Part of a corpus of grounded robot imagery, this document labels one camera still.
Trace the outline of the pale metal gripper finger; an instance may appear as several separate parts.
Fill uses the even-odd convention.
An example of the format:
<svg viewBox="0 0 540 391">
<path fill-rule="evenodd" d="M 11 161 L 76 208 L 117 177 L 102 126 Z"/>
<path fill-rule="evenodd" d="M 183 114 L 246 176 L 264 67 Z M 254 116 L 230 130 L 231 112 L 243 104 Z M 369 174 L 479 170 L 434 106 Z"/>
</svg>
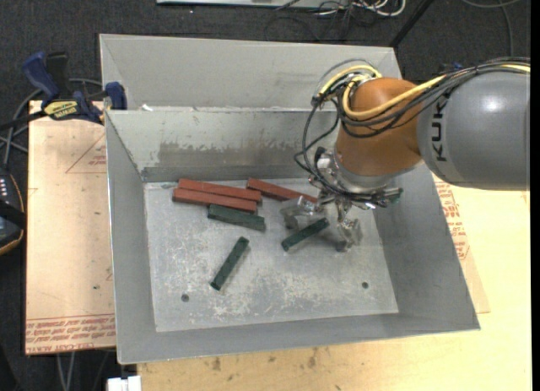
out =
<svg viewBox="0 0 540 391">
<path fill-rule="evenodd" d="M 292 198 L 284 201 L 280 207 L 279 213 L 283 216 L 283 221 L 288 229 L 297 230 L 299 216 L 311 217 L 318 214 L 321 207 L 317 201 L 310 201 L 305 195 L 300 195 L 298 198 Z"/>
<path fill-rule="evenodd" d="M 337 233 L 339 240 L 336 250 L 346 252 L 351 247 L 359 245 L 362 239 L 362 230 L 358 219 L 345 218 L 337 223 Z"/>
</svg>

